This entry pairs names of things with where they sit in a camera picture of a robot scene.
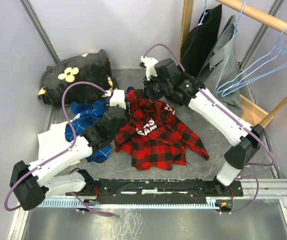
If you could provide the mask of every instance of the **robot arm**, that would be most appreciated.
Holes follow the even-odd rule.
[[[140,66],[146,68],[146,78],[143,80],[145,99],[154,102],[165,96],[179,105],[186,105],[201,114],[227,138],[232,147],[224,154],[226,162],[215,180],[223,188],[230,186],[259,150],[258,142],[248,132],[262,139],[264,129],[259,124],[252,126],[232,113],[202,82],[186,72],[180,72],[173,60],[157,61],[151,57],[141,57]]]
[[[18,179],[35,167],[37,170],[25,178],[15,189],[14,194],[24,210],[31,210],[43,202],[45,198],[65,194],[67,192],[91,191],[94,180],[86,170],[79,170],[73,174],[56,176],[59,172],[91,154],[108,146],[118,136],[119,130],[130,121],[129,105],[125,102],[125,92],[114,90],[110,99],[110,108],[88,127],[80,136],[76,137],[74,147],[69,148],[67,142],[65,154],[58,156],[47,164],[40,166],[47,159],[38,159],[25,164],[24,161],[16,163],[13,167],[10,187]]]

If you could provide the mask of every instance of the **gray floor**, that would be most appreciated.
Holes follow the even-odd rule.
[[[246,200],[235,200],[235,208]],[[278,200],[257,200],[232,215],[202,209],[102,209],[113,217],[41,208],[29,212],[22,240],[287,240]]]
[[[112,74],[117,78],[121,89],[126,90],[129,86],[135,88],[144,87],[142,79],[145,76],[145,71],[143,69],[114,69]],[[247,92],[244,89],[242,91],[242,94],[248,97]],[[171,171],[156,167],[152,167],[147,171],[138,171],[131,166],[131,156],[121,151],[119,153],[113,152],[104,163],[89,163],[83,159],[81,163],[66,168],[60,175],[65,175],[72,169],[79,167],[86,169],[94,179],[212,179],[224,164],[224,153],[231,147],[230,144],[219,130],[208,123],[198,113],[186,106],[179,106],[175,103],[171,103],[171,105],[176,109],[177,117],[201,138],[209,153],[210,158],[208,161],[205,161],[198,154],[188,149],[186,159],[189,164],[187,166],[174,165]],[[67,107],[67,111],[73,116],[69,107]],[[55,114],[54,123],[61,123],[63,121],[65,121],[65,117],[62,110],[59,110]],[[268,163],[269,160],[266,152],[260,149],[251,162]],[[255,174],[260,179],[273,178],[269,167],[252,166],[244,171],[244,175],[246,174]]]

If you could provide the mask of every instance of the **fabric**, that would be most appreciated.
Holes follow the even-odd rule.
[[[116,152],[132,154],[132,166],[137,170],[186,166],[186,148],[209,158],[201,139],[175,116],[171,106],[160,100],[149,102],[142,95],[142,89],[128,92],[131,122],[120,130]]]
[[[109,99],[107,98],[95,101],[92,106],[90,103],[78,104],[73,102],[71,104],[71,112],[76,116],[72,121],[72,125],[77,136],[94,124],[95,121],[103,117],[104,113],[107,111],[106,105],[108,102]],[[64,137],[67,142],[71,142],[74,139],[73,131],[69,124],[65,125]],[[103,163],[108,159],[111,151],[112,147],[106,146],[85,159],[88,162],[95,161],[96,163]]]
[[[233,80],[240,73],[235,54],[237,36],[237,34],[234,35],[235,26],[236,18],[233,15],[228,20],[223,32],[209,53],[197,80],[203,82],[206,88],[230,111],[241,117],[243,115],[243,107],[239,90],[227,96],[217,93],[218,87]],[[227,84],[225,88],[237,83],[240,79],[241,76],[234,82]]]
[[[58,153],[66,150],[71,143],[65,140],[65,129],[67,121],[52,124],[46,132],[37,135],[39,142],[38,159],[48,160]]]
[[[105,90],[119,88],[112,77],[111,66],[106,52],[88,53],[62,60],[55,66],[48,66],[41,77],[43,88],[38,97],[45,104],[61,107],[62,96],[66,88],[76,82],[94,83]],[[89,85],[77,85],[71,88],[65,98],[65,104],[79,104],[100,99],[103,92]]]
[[[187,73],[197,77],[208,54],[214,47],[222,19],[222,5],[208,9],[203,23],[194,27],[185,39],[181,50],[181,63]]]

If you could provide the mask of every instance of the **red plaid shirt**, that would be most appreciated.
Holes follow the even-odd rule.
[[[131,90],[127,95],[131,122],[120,130],[116,152],[132,154],[132,166],[137,170],[186,166],[186,147],[208,160],[201,139],[175,116],[171,106],[160,100],[151,103],[142,95],[142,89]]]

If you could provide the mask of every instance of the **yellow flower print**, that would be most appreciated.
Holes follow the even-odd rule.
[[[66,80],[66,82],[68,83],[72,83],[74,80],[75,80],[75,76],[77,73],[79,73],[79,69],[78,67],[67,67],[65,70],[64,70],[64,73],[62,74],[59,74],[58,75],[58,78],[60,80]]]

